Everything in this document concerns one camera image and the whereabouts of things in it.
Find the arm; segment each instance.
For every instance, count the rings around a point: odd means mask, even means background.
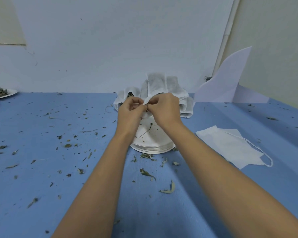
[[[127,149],[147,109],[142,103],[130,97],[121,105],[114,137],[52,238],[111,236]]]
[[[149,103],[155,121],[173,140],[235,237],[298,237],[293,214],[183,125],[177,97],[158,95]]]

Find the hand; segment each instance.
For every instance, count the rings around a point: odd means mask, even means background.
[[[138,97],[129,97],[118,109],[116,136],[122,136],[130,145],[139,127],[140,118],[147,106]]]
[[[148,111],[163,130],[173,124],[182,123],[179,98],[171,93],[153,96],[148,102]]]

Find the forearm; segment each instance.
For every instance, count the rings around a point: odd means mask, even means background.
[[[236,237],[298,237],[298,220],[282,204],[183,124],[165,132]]]
[[[111,236],[128,146],[113,137],[52,238]]]

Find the blue table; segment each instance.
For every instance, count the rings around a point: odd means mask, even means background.
[[[0,238],[52,235],[114,135],[117,112],[107,106],[115,96],[21,93],[0,99],[0,145],[7,145],[0,150]],[[193,132],[213,125],[237,128],[263,149],[274,166],[248,165],[242,172],[298,218],[297,109],[276,100],[254,106],[196,103],[194,115],[183,122]],[[72,147],[64,148],[67,143]],[[179,152],[155,155],[158,161],[139,155],[131,148],[127,153],[113,237],[230,237]],[[157,181],[142,176],[140,168]],[[171,179],[175,192],[158,192],[169,188]],[[27,208],[34,198],[38,202]]]

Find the white pipe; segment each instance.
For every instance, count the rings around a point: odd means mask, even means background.
[[[236,15],[236,11],[237,11],[239,3],[240,3],[240,0],[234,0],[233,1],[231,13],[228,17],[228,21],[227,21],[226,28],[225,28],[225,31],[224,31],[224,36],[223,36],[222,43],[221,43],[221,46],[220,46],[219,54],[217,56],[215,66],[214,66],[214,69],[213,69],[212,77],[214,77],[216,71],[220,67],[221,60],[222,60],[222,57],[223,57],[223,53],[224,53],[224,50],[225,50],[225,46],[226,46],[226,43],[227,43],[227,40],[228,40],[228,36],[230,35],[231,30],[232,30],[234,17]]]

